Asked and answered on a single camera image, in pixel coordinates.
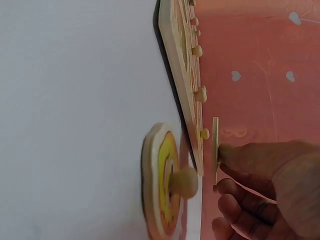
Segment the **wooden knob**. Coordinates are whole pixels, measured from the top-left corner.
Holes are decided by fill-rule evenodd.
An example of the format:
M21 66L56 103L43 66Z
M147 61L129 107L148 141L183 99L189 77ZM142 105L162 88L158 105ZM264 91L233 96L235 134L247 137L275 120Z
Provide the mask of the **wooden knob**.
M195 31L194 31L194 35L200 37L200 36L201 36L200 30L195 30Z
M192 167L185 167L181 171L170 175L169 190L172 194L179 194L184 199L194 197L198 191L198 174Z
M201 132L200 132L200 137L202 139L205 139L205 140L208 140L210 138L210 132L207 128L203 129Z
M202 86L194 93L194 99L202 104L207 101L207 89L205 86Z
M195 55L197 57L201 57L204 52L202 51L202 47L200 45L197 45L192 48L192 55Z
M195 5L197 5L197 2L196 2L196 0L189 0L189 4L190 4L190 6L195 6Z
M190 20L191 25L198 26L199 25L199 19L197 17L194 17Z

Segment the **white wall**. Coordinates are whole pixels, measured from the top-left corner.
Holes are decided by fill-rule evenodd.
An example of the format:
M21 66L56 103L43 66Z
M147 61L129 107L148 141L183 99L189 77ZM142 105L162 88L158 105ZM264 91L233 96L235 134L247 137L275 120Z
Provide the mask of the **white wall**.
M181 124L152 0L0 0L0 239L147 239L140 152Z

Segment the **round puzzle piece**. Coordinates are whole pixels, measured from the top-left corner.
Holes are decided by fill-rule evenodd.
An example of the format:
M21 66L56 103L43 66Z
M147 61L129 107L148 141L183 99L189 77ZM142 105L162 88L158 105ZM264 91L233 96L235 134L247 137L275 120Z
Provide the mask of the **round puzzle piece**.
M147 226L154 239L167 239L176 229L181 200L170 190L171 175L180 169L176 141L167 124L157 123L145 137L141 160Z
M214 117L212 122L212 173L213 173L213 181L214 185L218 183L218 147L220 144L219 139L219 118Z

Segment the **human hand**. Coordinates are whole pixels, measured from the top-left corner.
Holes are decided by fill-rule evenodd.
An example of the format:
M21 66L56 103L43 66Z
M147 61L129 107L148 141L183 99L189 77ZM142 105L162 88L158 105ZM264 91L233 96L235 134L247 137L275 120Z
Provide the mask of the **human hand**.
M320 146L300 142L220 145L219 210L213 220L216 240L320 239Z

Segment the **wooden peg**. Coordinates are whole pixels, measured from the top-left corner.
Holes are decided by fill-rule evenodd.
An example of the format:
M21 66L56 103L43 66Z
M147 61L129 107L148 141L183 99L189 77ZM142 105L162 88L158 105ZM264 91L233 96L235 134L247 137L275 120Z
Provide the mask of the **wooden peg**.
M189 0L189 4L190 4L190 6L196 6L197 2L196 2L196 0Z
M195 55L197 57L201 57L204 54L202 51L202 47L200 45L196 45L192 48L192 55Z
M200 36L201 36L200 30L195 30L195 31L194 31L194 35L200 37Z
M194 197L198 191L198 174L192 167L185 167L181 171L170 175L169 190L172 194L179 194L184 199Z
M197 17L194 17L190 20L191 25L198 26L199 25L199 19Z
M202 104L207 101L207 89L205 86L202 86L194 93L194 99Z
M200 132L200 137L202 139L205 139L205 140L208 140L210 138L210 132L207 128L203 129L201 132Z

